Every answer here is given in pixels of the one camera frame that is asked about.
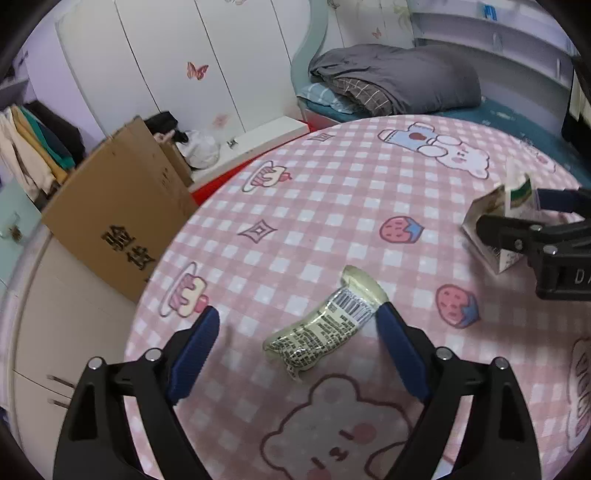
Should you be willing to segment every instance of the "pink checkered tablecloth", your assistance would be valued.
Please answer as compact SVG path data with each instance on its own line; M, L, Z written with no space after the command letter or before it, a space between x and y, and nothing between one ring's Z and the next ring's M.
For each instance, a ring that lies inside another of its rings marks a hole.
M294 140L199 209L154 271L126 358L163 347L208 303L218 309L220 335L176 407L214 480L381 479L394 463L421 405L405 392L373 322L301 383L262 351L265 338L337 289L347 264L378 280L435 345L474 361L509 359L544 478L565 465L589 431L589 305L539 300L523 261L493 276L459 230L471 201L505 179L509 157L540 187L578 186L500 131L405 115ZM137 405L127 407L142 465L161 477ZM463 403L442 468L457 455L468 412Z

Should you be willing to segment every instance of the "butterfly sticker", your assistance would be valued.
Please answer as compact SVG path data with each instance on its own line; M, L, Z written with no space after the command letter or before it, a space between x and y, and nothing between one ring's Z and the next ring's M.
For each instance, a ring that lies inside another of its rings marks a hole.
M218 130L224 128L230 120L230 116L225 113L220 113L215 119L213 119L212 126Z
M187 62L187 77L190 79L203 80L208 68L209 65L201 65L199 68L196 68L193 62L189 61Z

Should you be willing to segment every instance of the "cardboard box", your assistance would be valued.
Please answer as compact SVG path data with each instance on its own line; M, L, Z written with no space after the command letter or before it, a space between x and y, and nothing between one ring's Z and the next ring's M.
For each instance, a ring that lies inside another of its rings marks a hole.
M181 178L183 183L186 187L190 187L193 184L193 179L191 178L191 167L183 157L183 154L178 151L178 148L175 144L170 142L165 142L160 144L160 148L166 155L166 158L173 166L178 176Z
M476 223L482 215L537 220L540 203L536 192L535 184L529 175L523 174L521 181L514 180L509 185L502 184L474 200L464 217L462 230L472 241L478 257L495 275L515 265L523 255L485 245L476 233Z
M196 209L136 118L92 152L44 209L42 221L76 258L137 302Z

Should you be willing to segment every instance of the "metal screw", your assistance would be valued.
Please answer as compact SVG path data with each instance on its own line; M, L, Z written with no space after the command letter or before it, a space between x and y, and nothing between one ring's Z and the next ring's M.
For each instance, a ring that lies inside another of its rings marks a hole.
M554 245L544 245L544 253L547 255L556 255L558 253L558 248Z
M453 358L453 352L446 346L441 346L435 350L435 355L441 360L451 360Z
M91 370L98 370L103 364L103 359L96 356L94 358L91 358L90 361L88 362L88 368L90 368Z
M495 358L495 365L499 370L506 370L509 368L509 362L506 358L501 356Z
M148 350L144 357L149 362L155 362L162 356L162 350L160 348L151 348Z

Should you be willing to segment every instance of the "blue bed sheet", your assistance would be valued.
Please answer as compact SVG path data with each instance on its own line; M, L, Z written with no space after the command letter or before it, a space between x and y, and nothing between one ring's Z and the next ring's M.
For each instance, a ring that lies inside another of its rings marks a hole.
M315 113L332 118L337 122L351 122L361 118L368 118L369 112L363 113L339 113L328 106L318 105L305 100L307 107ZM484 99L476 108L462 108L447 112L434 113L434 115L457 118L476 124L496 128L515 138L524 140L541 152L556 160L587 188L591 187L591 171L585 166L584 160L578 152L564 139L555 137L539 125L533 123L523 115L518 114L509 107Z

